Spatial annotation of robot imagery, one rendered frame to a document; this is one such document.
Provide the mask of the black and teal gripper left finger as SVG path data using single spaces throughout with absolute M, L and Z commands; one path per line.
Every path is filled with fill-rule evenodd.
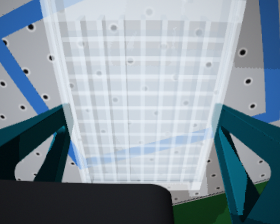
M 16 165 L 54 133 L 33 181 L 62 182 L 71 141 L 62 104 L 0 129 L 0 179 L 16 180 Z

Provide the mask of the blue tape outline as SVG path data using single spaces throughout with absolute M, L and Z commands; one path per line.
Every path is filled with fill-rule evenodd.
M 280 25 L 278 0 L 259 0 L 266 113 L 251 116 L 266 123 L 280 120 Z M 37 114 L 49 108 L 33 87 L 2 38 L 43 19 L 39 0 L 0 17 L 0 63 Z

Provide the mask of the grey rectangular base plate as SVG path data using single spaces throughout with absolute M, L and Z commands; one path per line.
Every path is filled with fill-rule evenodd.
M 0 0 L 0 17 L 32 0 Z M 249 116 L 266 113 L 263 43 L 259 0 L 247 0 L 224 105 Z M 43 19 L 4 38 L 3 42 L 49 109 L 61 105 Z M 0 63 L 0 129 L 38 115 Z M 254 184 L 268 181 L 267 162 L 232 134 L 238 156 Z M 54 135 L 16 165 L 15 178 L 33 181 Z M 82 183 L 78 166 L 68 155 L 62 182 Z M 169 190 L 178 205 L 225 193 L 213 140 L 200 190 Z

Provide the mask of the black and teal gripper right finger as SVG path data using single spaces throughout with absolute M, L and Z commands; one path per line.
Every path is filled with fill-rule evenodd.
M 270 166 L 271 177 L 261 194 L 230 133 Z M 280 224 L 280 127 L 223 104 L 214 143 L 232 224 Z

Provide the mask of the white well plate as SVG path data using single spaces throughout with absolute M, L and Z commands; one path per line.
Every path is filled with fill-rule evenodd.
M 82 183 L 200 190 L 246 0 L 40 4 Z

